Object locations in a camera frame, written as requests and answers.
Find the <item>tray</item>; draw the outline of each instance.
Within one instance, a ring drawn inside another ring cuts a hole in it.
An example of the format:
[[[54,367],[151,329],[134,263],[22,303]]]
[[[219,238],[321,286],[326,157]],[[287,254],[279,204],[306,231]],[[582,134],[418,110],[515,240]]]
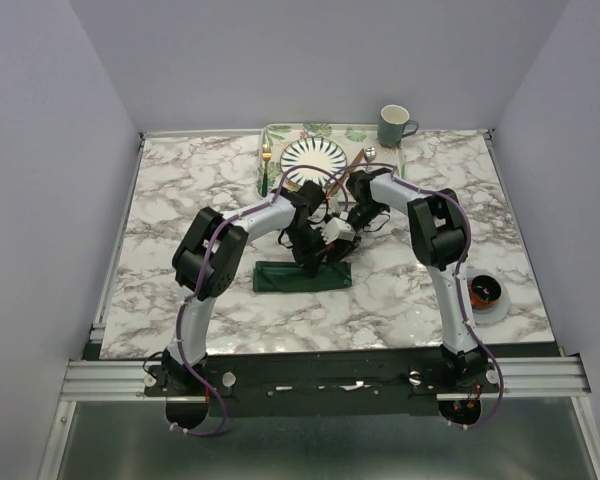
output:
[[[271,160],[267,168],[268,190],[271,191],[278,185],[280,171],[280,155],[291,142],[299,138],[309,136],[321,136],[333,140],[344,150],[347,156],[347,164],[350,164],[360,149],[366,147],[376,148],[376,160],[374,163],[390,163],[398,167],[400,176],[404,173],[405,155],[402,147],[384,148],[378,143],[377,125],[348,125],[331,123],[272,123],[267,125],[260,135],[260,146],[258,147],[256,190],[258,195],[262,192],[262,175],[264,172],[262,162],[262,144],[271,145]],[[297,187],[286,183],[285,187],[296,190]],[[338,193],[338,199],[343,199],[342,192]]]

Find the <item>gray wall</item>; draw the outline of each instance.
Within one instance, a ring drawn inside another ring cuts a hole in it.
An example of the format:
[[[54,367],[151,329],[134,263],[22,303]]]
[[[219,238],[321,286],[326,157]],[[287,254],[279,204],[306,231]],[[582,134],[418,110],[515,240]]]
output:
[[[558,339],[579,351],[600,431],[600,0],[572,0],[496,135]]]
[[[142,130],[493,127],[566,0],[71,0]]]
[[[138,142],[67,1],[0,1],[0,479],[37,475]]]

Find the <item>silver spoon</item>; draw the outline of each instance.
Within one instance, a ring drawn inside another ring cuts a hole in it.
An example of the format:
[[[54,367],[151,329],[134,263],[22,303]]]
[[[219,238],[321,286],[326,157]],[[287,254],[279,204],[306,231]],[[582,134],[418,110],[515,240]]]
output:
[[[367,168],[365,171],[369,171],[369,164],[376,159],[376,149],[375,147],[367,147],[364,149],[364,160],[367,162]]]

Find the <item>striped plate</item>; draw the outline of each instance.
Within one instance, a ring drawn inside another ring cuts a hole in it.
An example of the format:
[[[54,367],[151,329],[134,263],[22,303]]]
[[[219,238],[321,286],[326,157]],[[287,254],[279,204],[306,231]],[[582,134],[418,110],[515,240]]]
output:
[[[280,155],[280,169],[286,172],[297,165],[319,167],[331,174],[347,165],[347,156],[340,146],[323,137],[306,137],[287,145]],[[287,180],[296,186],[302,186],[312,180],[325,186],[329,176],[309,168],[299,168],[289,174]]]

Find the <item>fork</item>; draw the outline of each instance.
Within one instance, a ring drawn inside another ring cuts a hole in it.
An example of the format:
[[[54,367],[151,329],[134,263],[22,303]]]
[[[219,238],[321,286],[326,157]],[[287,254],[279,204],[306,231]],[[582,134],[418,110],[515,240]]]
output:
[[[269,190],[269,176],[267,174],[269,167],[269,160],[271,160],[271,145],[268,143],[262,144],[262,161],[264,162],[264,172],[262,172],[262,189],[260,193],[263,197],[267,196]]]

